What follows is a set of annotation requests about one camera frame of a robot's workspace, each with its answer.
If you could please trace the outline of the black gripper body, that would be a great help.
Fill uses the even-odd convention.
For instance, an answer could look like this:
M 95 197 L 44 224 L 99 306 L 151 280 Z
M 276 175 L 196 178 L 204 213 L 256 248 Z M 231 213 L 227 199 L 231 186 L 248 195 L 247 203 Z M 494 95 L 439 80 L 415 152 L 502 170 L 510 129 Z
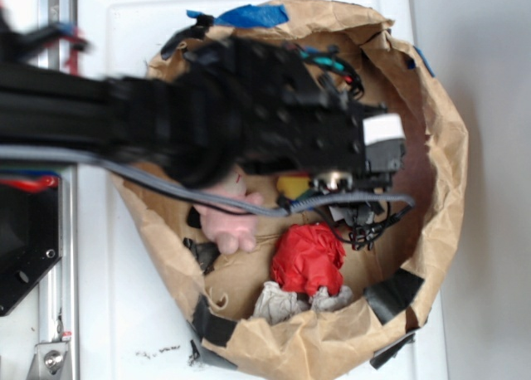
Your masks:
M 247 173 L 302 173 L 315 188 L 392 187 L 405 138 L 370 141 L 367 122 L 384 119 L 387 108 L 360 102 L 362 80 L 336 46 L 318 51 L 289 42 L 233 43 L 236 78 L 252 100 L 237 160 Z

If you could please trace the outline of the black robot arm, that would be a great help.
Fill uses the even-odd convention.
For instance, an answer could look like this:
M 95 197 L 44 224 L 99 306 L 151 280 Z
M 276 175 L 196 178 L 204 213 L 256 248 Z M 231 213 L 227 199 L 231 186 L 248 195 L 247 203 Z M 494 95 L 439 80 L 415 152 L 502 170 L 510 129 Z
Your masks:
M 355 70 L 334 52 L 228 37 L 184 56 L 167 81 L 89 80 L 29 65 L 71 24 L 26 34 L 1 26 L 1 145 L 148 161 L 187 188 L 233 166 L 250 175 L 339 171 L 346 188 L 386 188 L 406 150 L 402 121 L 359 101 Z

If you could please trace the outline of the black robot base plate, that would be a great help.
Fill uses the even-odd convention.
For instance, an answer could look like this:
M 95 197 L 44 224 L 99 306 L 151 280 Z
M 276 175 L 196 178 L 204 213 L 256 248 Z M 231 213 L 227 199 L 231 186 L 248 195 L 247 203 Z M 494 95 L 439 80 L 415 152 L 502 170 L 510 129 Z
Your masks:
M 57 176 L 1 183 L 1 316 L 9 315 L 60 260 Z

